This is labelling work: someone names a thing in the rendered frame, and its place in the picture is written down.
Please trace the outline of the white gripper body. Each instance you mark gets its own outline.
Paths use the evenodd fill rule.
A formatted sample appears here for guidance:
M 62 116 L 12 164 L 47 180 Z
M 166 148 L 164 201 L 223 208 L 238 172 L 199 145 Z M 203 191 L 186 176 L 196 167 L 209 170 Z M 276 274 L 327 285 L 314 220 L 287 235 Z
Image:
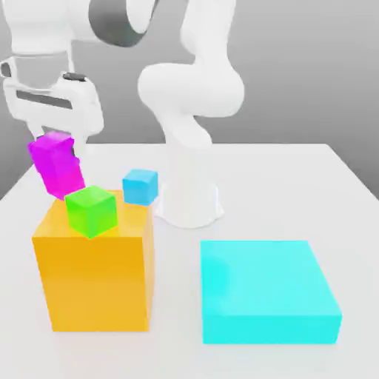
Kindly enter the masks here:
M 87 138 L 104 128 L 97 90 L 86 76 L 61 76 L 45 89 L 7 78 L 3 88 L 10 114 L 27 126 L 41 125 Z

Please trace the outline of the small magenta cube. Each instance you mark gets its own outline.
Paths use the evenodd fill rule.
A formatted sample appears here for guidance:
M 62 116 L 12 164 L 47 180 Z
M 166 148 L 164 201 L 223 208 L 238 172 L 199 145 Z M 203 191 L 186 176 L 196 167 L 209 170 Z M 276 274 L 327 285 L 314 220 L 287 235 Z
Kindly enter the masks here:
M 73 153 L 74 139 L 52 131 L 28 144 L 32 161 L 49 194 L 60 200 L 85 188 L 80 160 Z

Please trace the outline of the small green cube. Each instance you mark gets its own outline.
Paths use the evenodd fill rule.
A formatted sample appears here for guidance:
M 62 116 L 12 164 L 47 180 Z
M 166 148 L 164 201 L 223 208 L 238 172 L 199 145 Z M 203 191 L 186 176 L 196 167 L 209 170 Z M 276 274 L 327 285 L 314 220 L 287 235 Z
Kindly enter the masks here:
M 94 238 L 118 225 L 115 195 L 89 186 L 66 195 L 69 225 L 87 238 Z

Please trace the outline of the small blue cube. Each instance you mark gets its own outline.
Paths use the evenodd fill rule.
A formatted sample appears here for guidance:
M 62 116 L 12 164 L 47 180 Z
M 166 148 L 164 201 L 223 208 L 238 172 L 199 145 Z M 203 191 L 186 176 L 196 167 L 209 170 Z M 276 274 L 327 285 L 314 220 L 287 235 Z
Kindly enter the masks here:
M 123 178 L 124 202 L 148 207 L 158 197 L 158 173 L 133 169 Z

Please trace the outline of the large orange box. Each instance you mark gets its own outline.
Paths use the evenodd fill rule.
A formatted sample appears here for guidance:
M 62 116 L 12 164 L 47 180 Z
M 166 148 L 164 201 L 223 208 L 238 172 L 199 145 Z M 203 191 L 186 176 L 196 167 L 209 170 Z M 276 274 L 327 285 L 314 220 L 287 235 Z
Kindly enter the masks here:
M 32 236 L 53 331 L 146 332 L 155 286 L 152 207 L 113 191 L 118 225 L 87 238 L 56 200 Z

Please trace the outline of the large cyan box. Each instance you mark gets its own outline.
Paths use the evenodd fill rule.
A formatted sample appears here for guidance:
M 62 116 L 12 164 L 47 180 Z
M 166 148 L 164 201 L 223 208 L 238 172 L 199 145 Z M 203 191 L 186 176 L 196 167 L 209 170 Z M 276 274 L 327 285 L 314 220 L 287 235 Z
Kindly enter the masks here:
M 334 344 L 342 311 L 307 241 L 202 241 L 205 344 Z

